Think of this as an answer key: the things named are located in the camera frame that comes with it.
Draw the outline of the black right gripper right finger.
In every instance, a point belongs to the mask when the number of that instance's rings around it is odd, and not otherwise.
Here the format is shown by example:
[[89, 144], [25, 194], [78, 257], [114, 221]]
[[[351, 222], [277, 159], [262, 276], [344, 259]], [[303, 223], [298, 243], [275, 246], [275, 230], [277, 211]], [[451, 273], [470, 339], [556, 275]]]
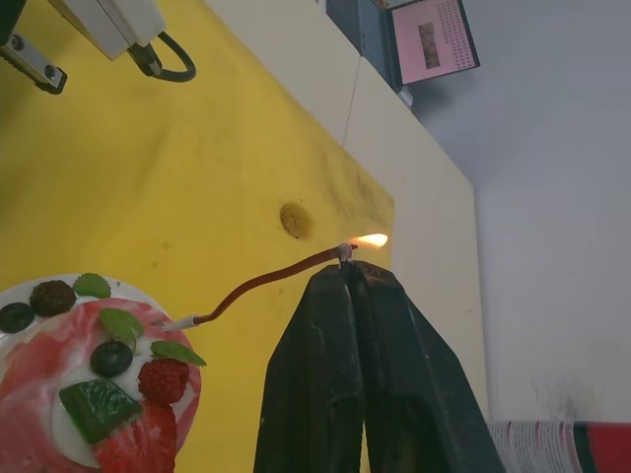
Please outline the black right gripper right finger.
[[395, 276], [346, 266], [373, 472], [501, 472], [486, 421], [455, 352]]

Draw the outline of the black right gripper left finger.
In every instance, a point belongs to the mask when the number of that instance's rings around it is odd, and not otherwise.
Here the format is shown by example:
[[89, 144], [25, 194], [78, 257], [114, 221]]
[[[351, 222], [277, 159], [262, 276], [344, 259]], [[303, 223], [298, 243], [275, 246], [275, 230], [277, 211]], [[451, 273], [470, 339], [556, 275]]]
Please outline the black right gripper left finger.
[[253, 469], [357, 472], [364, 392], [342, 270], [309, 280], [267, 365]]

